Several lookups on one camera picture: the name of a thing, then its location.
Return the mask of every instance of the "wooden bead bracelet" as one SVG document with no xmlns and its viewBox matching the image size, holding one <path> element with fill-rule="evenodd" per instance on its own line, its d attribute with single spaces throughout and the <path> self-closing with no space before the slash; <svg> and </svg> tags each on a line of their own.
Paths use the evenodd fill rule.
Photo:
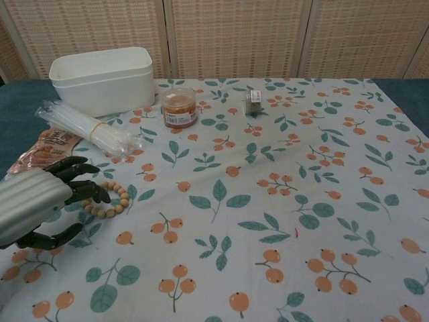
<svg viewBox="0 0 429 322">
<path fill-rule="evenodd" d="M 107 191 L 115 191 L 119 195 L 119 198 L 121 198 L 119 205 L 116 205 L 115 207 L 105 211 L 98 206 L 92 206 L 92 199 L 86 199 L 82 202 L 82 206 L 86 213 L 89 213 L 93 216 L 97 216 L 98 218 L 113 218 L 114 216 L 122 213 L 124 209 L 129 206 L 129 195 L 127 191 L 122 188 L 121 185 L 117 184 L 114 181 L 105 181 L 100 184 L 100 187 L 106 189 Z"/>
</svg>

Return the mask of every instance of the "jar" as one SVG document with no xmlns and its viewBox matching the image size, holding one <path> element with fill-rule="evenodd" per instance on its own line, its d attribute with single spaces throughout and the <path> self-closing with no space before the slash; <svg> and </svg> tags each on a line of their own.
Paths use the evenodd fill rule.
<svg viewBox="0 0 429 322">
<path fill-rule="evenodd" d="M 169 89 L 161 94 L 162 113 L 167 127 L 184 129 L 196 122 L 193 89 Z"/>
</svg>

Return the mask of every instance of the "white plastic container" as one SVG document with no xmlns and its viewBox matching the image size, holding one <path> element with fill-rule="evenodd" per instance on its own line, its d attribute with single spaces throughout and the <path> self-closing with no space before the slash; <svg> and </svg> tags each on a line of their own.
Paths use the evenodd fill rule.
<svg viewBox="0 0 429 322">
<path fill-rule="evenodd" d="M 155 101 L 152 59 L 141 47 L 57 58 L 49 78 L 64 102 L 93 117 L 138 109 Z"/>
</svg>

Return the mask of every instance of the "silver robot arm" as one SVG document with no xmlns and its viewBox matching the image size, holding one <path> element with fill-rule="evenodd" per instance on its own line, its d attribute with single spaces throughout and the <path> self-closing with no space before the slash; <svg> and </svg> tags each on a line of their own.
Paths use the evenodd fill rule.
<svg viewBox="0 0 429 322">
<path fill-rule="evenodd" d="M 56 210 L 75 201 L 93 198 L 110 203 L 106 190 L 90 180 L 71 181 L 84 173 L 100 171 L 80 156 L 65 158 L 47 168 L 34 168 L 0 183 L 0 249 L 16 243 L 19 248 L 52 250 L 69 242 L 82 230 L 75 223 L 58 235 L 34 232 Z"/>
</svg>

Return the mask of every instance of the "bundle of straws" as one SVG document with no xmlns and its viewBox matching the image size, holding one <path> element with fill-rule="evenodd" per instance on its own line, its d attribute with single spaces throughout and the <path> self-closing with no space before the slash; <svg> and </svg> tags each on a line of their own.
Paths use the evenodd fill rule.
<svg viewBox="0 0 429 322">
<path fill-rule="evenodd" d="M 123 158 L 143 147 L 139 136 L 85 115 L 63 101 L 45 101 L 36 115 L 48 121 L 52 127 L 76 134 L 113 156 Z"/>
</svg>

